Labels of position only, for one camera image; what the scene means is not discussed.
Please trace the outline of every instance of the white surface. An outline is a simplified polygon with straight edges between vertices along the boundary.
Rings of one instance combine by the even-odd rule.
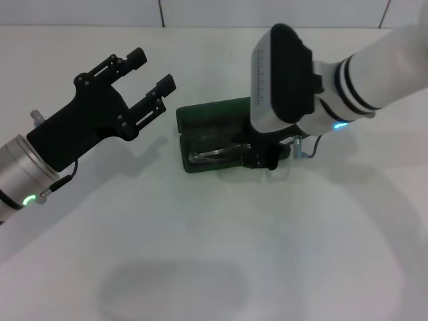
[[[162,26],[157,0],[1,0],[0,24]]]
[[[382,27],[395,28],[416,23],[423,0],[392,0]]]
[[[167,27],[378,27],[387,0],[162,0]]]
[[[72,184],[0,227],[0,320],[426,319],[427,91],[327,134],[313,160],[182,169],[175,109],[248,96],[264,32],[0,27],[0,144],[109,54],[146,51],[117,85],[130,104],[167,73],[177,82],[137,140],[104,141]],[[299,34],[333,62],[386,32]]]

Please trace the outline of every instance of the blue led light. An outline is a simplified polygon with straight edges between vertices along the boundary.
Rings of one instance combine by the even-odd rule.
[[[348,125],[348,123],[347,123],[347,122],[339,122],[338,124],[335,124],[335,125],[333,126],[333,128],[334,128],[334,129],[339,129],[339,128],[341,128],[341,127],[345,127],[346,125]]]

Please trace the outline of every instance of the white table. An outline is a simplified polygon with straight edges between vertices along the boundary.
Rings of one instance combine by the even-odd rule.
[[[147,54],[116,86],[130,105],[168,73],[177,83],[138,139],[99,144],[71,184],[0,227],[0,320],[427,318],[428,91],[327,134],[313,160],[184,172],[175,109],[248,96],[264,32],[0,27],[0,144],[109,54]],[[329,62],[387,32],[298,31]]]

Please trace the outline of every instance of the green led light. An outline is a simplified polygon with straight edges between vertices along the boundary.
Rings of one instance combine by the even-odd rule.
[[[22,202],[22,203],[24,204],[24,206],[26,206],[28,204],[28,202],[30,202],[34,199],[35,199],[35,195],[30,195],[26,199],[24,199],[24,202]]]

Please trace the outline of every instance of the white tile wall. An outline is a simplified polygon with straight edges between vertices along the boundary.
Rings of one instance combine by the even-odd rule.
[[[167,27],[378,27],[386,5],[387,0],[162,0]]]
[[[384,28],[416,23],[423,0],[392,0],[382,24]]]
[[[161,26],[157,0],[0,0],[0,24]]]

